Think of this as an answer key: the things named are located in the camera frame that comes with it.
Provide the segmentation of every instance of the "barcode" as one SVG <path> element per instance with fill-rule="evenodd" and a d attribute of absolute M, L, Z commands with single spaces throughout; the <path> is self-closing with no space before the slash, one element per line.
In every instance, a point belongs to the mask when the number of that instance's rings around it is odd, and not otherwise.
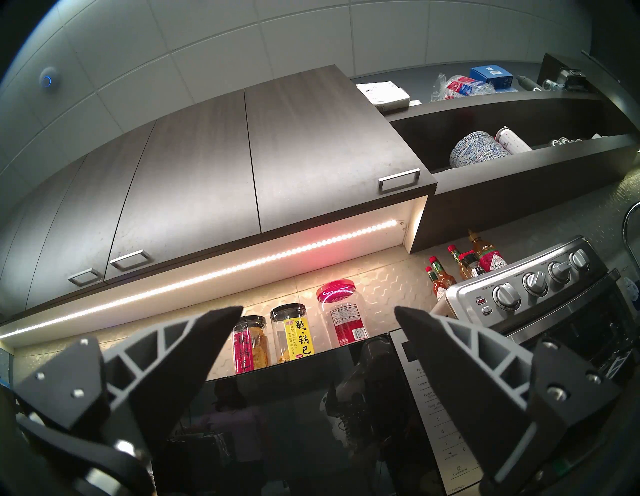
<path fill-rule="evenodd" d="M 364 328 L 360 328 L 360 329 L 354 329 L 353 330 L 353 337 L 356 341 L 359 341 L 360 339 L 366 339 L 367 338 L 367 331 L 364 330 Z"/>

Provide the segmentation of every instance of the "sauce bottle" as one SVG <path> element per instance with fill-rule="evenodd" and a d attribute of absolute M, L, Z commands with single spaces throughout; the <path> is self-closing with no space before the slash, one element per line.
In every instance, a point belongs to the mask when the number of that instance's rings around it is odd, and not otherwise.
<path fill-rule="evenodd" d="M 476 254 L 473 252 L 473 250 L 460 255 L 460 260 L 471 274 L 471 277 L 478 277 L 482 274 L 486 274 L 486 271 L 480 266 L 480 263 L 478 263 L 478 257 L 476 257 Z"/>
<path fill-rule="evenodd" d="M 474 251 L 480 266 L 486 271 L 502 269 L 507 266 L 507 262 L 500 256 L 500 252 L 491 243 L 484 241 L 479 234 L 469 229 L 469 239 L 474 244 Z"/>
<path fill-rule="evenodd" d="M 429 274 L 431 281 L 433 282 L 433 294 L 435 294 L 436 298 L 438 298 L 438 301 L 440 301 L 447 294 L 447 288 L 444 283 L 438 278 L 438 275 L 433 271 L 431 266 L 427 267 L 426 271 L 427 274 Z"/>
<path fill-rule="evenodd" d="M 429 259 L 429 263 L 431 264 L 431 267 L 433 267 L 433 270 L 436 271 L 436 274 L 438 275 L 440 280 L 444 283 L 445 287 L 451 287 L 456 283 L 456 279 L 453 276 L 450 276 L 449 274 L 447 274 L 444 267 L 438 260 L 438 257 L 431 257 Z"/>
<path fill-rule="evenodd" d="M 450 245 L 450 247 L 448 247 L 447 249 L 460 266 L 460 277 L 462 277 L 462 279 L 464 279 L 465 281 L 471 279 L 473 276 L 460 260 L 460 250 L 456 248 L 455 244 Z"/>

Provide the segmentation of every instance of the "hot sauce bottle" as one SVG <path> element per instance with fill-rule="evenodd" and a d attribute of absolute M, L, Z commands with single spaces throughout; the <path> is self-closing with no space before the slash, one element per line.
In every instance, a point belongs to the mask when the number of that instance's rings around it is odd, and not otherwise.
<path fill-rule="evenodd" d="M 507 262 L 500 256 L 500 252 L 491 243 L 484 241 L 479 234 L 469 229 L 469 239 L 474 244 L 474 251 L 480 266 L 487 272 L 502 269 Z"/>
<path fill-rule="evenodd" d="M 435 294 L 436 298 L 438 298 L 438 301 L 440 301 L 447 294 L 447 288 L 444 283 L 438 278 L 438 275 L 433 271 L 431 266 L 427 267 L 426 271 L 427 274 L 429 274 L 431 281 L 433 282 L 433 294 Z"/>
<path fill-rule="evenodd" d="M 445 287 L 451 287 L 456 283 L 455 278 L 447 274 L 444 267 L 438 260 L 438 257 L 431 257 L 429 259 L 429 263 L 431 264 L 431 267 L 433 267 L 433 270 L 436 271 L 436 274 L 438 275 L 440 280 L 444 283 Z"/>

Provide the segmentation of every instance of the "under-cabinet lighting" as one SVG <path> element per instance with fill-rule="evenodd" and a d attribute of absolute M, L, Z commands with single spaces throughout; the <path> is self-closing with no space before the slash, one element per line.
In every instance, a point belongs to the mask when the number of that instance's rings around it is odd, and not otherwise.
<path fill-rule="evenodd" d="M 364 234 L 370 234 L 371 232 L 379 231 L 382 229 L 386 229 L 388 227 L 393 227 L 397 225 L 396 220 L 389 220 L 387 222 L 383 222 L 382 224 L 377 224 L 375 226 L 367 227 L 365 229 L 360 229 L 354 232 L 350 232 L 349 234 L 342 234 L 341 236 L 336 236 L 330 239 L 323 239 L 322 241 L 318 241 L 316 243 L 306 244 L 305 246 L 300 246 L 298 248 L 293 248 L 292 250 L 287 250 L 286 252 L 280 252 L 275 255 L 270 255 L 268 257 L 263 257 L 261 259 L 251 260 L 250 262 L 246 262 L 244 264 L 236 265 L 233 267 L 229 267 L 227 269 L 222 269 L 219 271 L 211 272 L 209 274 L 205 274 L 198 277 L 193 277 L 191 279 L 187 279 L 184 281 L 176 282 L 174 284 L 170 284 L 167 286 L 162 286 L 157 289 L 152 289 L 151 291 L 145 291 L 138 294 L 134 294 L 133 296 L 128 296 L 126 298 L 121 298 L 120 300 L 111 301 L 110 303 L 105 303 L 104 305 L 99 305 L 97 307 L 88 308 L 86 310 L 82 310 L 80 312 L 76 312 L 75 314 L 69 314 L 64 317 L 59 317 L 57 319 L 53 319 L 47 322 L 43 322 L 42 324 L 37 324 L 30 327 L 25 327 L 24 329 L 18 329 L 16 331 L 3 334 L 0 336 L 0 339 L 5 339 L 11 336 L 15 336 L 17 334 L 22 334 L 23 332 L 33 331 L 36 329 L 40 329 L 46 326 L 50 326 L 53 324 L 60 324 L 61 322 L 65 322 L 71 319 L 77 319 L 78 317 L 84 317 L 90 314 L 96 314 L 97 312 L 102 312 L 103 310 L 109 310 L 110 308 L 121 307 L 122 305 L 126 305 L 128 303 L 134 303 L 135 301 L 145 300 L 147 298 L 151 298 L 153 296 L 157 296 L 158 294 L 164 294 L 166 292 L 175 291 L 176 289 L 181 289 L 183 287 L 193 286 L 195 284 L 199 284 L 201 282 L 209 281 L 211 279 L 215 279 L 220 276 L 225 276 L 227 274 L 232 274 L 234 272 L 247 270 L 252 267 L 256 267 L 258 265 L 267 264 L 269 262 L 273 262 L 275 260 L 280 260 L 286 257 L 290 257 L 292 255 L 297 255 L 299 253 L 308 252 L 310 250 L 315 250 L 316 248 L 322 248 L 323 246 L 328 246 L 329 244 L 339 243 L 341 241 L 345 241 L 347 239 L 351 239 L 354 237 L 362 236 Z"/>

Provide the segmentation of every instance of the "upper cabinet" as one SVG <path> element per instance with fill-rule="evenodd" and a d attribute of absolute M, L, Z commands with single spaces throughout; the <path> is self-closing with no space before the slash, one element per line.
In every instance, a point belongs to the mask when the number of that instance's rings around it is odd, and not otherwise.
<path fill-rule="evenodd" d="M 263 232 L 286 234 L 435 192 L 420 159 L 336 66 L 245 94 Z"/>
<path fill-rule="evenodd" d="M 116 230 L 106 280 L 260 233 L 244 93 L 156 122 Z"/>
<path fill-rule="evenodd" d="M 0 277 L 0 314 L 9 318 L 27 306 L 42 246 L 84 157 L 68 165 L 26 198 L 26 210 Z"/>
<path fill-rule="evenodd" d="M 154 124 L 87 155 L 42 248 L 27 308 L 104 285 L 122 206 Z"/>

